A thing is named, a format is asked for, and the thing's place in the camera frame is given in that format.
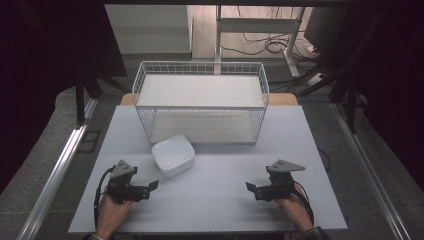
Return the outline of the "white power strip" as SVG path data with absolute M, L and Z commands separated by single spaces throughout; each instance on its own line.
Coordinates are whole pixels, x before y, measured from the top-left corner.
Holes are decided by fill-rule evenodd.
M 320 82 L 323 78 L 325 77 L 324 74 L 322 73 L 317 73 L 315 76 L 313 76 L 308 82 L 307 84 L 309 86 L 313 86 L 315 84 L 317 84 L 318 82 Z

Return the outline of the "white desk frame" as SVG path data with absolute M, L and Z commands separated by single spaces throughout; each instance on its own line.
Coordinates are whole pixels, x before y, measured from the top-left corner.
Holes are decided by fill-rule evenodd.
M 216 45 L 214 61 L 221 61 L 222 33 L 278 33 L 289 34 L 288 45 L 283 50 L 284 58 L 293 78 L 300 74 L 293 59 L 293 49 L 303 20 L 305 7 L 301 7 L 293 19 L 223 18 L 220 5 L 216 6 Z

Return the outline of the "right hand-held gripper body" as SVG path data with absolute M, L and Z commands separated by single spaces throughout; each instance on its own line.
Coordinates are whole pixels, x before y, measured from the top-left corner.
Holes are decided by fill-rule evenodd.
M 265 200 L 271 201 L 276 199 L 288 199 L 292 194 L 304 200 L 302 194 L 296 190 L 294 179 L 291 175 L 293 171 L 303 170 L 305 170 L 304 166 L 282 159 L 279 159 L 274 164 L 267 166 L 266 171 L 269 173 L 271 185 L 268 186 L 266 190 Z

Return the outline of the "person's left hand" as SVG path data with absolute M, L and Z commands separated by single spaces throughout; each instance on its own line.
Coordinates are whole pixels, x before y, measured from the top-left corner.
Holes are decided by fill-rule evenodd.
M 115 231 L 127 218 L 132 204 L 132 201 L 116 203 L 108 194 L 104 194 L 100 202 L 95 234 L 102 240 L 111 240 Z

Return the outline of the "person's right hand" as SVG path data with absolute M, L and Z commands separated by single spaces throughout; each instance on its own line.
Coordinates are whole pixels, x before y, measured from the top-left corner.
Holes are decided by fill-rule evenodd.
M 277 199 L 275 203 L 291 221 L 298 233 L 304 233 L 314 228 L 310 216 L 302 200 L 296 195 Z

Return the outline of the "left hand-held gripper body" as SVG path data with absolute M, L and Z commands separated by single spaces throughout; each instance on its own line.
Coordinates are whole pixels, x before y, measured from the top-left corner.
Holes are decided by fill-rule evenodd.
M 137 168 L 130 166 L 124 160 L 120 160 L 112 170 L 107 184 L 107 193 L 118 204 L 141 200 L 142 191 L 130 183 L 136 173 Z

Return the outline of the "white cabinet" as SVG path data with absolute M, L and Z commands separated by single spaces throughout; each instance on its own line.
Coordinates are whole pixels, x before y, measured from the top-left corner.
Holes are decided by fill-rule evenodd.
M 122 54 L 189 54 L 193 18 L 188 5 L 105 6 Z

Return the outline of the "person's plaid sleeve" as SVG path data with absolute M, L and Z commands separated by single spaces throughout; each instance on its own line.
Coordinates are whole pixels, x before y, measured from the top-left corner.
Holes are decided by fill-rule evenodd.
M 295 236 L 295 240 L 331 240 L 330 237 L 322 230 L 321 227 L 315 227 L 311 230 L 299 233 Z

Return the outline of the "white wire shelf rack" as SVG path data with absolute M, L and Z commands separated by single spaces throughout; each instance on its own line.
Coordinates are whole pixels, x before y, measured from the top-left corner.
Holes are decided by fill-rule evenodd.
M 151 143 L 184 135 L 192 143 L 254 144 L 269 103 L 258 62 L 144 61 L 132 94 Z

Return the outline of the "aluminium frame rail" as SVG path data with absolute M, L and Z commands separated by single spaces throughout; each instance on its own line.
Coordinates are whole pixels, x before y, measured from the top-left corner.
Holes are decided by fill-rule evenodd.
M 34 204 L 25 224 L 23 225 L 17 240 L 34 240 L 40 227 L 48 213 L 48 210 L 61 186 L 66 172 L 71 164 L 72 158 L 76 153 L 77 147 L 81 142 L 87 126 L 98 104 L 97 99 L 90 98 L 83 110 L 83 122 L 75 127 L 68 138 L 56 164 L 47 179 L 37 201 Z
M 347 138 L 347 141 L 364 173 L 365 178 L 367 179 L 371 191 L 373 192 L 395 239 L 411 240 L 404 221 L 402 220 L 398 210 L 396 209 L 381 180 L 379 179 L 362 144 L 360 143 L 357 135 L 349 128 L 346 122 L 347 116 L 343 111 L 343 107 L 337 103 L 331 103 L 330 106 Z

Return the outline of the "black metal stand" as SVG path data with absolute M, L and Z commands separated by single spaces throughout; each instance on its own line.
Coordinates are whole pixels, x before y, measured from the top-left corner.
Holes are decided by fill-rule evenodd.
M 123 93 L 129 93 L 130 89 L 124 86 L 122 83 L 113 79 L 110 76 L 107 76 L 105 73 L 102 73 L 95 69 L 84 69 L 79 70 L 75 77 L 75 94 L 76 94 L 76 128 L 79 129 L 83 126 L 85 120 L 87 119 L 85 110 L 85 99 L 84 91 L 87 91 L 88 95 L 92 99 L 99 99 L 102 95 L 102 90 L 97 82 L 100 79 L 112 87 L 120 90 Z
M 329 74 L 320 82 L 296 93 L 297 97 L 304 97 L 332 82 L 335 82 L 336 85 L 331 90 L 329 99 L 331 102 L 340 102 L 344 96 L 347 96 L 345 122 L 352 134 L 356 133 L 354 118 L 356 109 L 356 74 L 358 72 L 358 64 L 366 50 L 366 47 L 369 45 L 369 41 L 383 20 L 385 14 L 386 10 L 377 9 L 367 17 L 367 20 L 361 30 L 351 38 L 351 40 L 355 40 L 356 43 L 350 52 L 345 54 L 345 60 L 342 61 L 343 66 L 338 71 Z

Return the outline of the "white square bowl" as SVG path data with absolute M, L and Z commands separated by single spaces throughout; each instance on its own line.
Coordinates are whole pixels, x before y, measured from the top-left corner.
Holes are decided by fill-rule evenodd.
M 194 148 L 184 135 L 175 135 L 156 143 L 152 154 L 166 177 L 182 173 L 194 164 Z

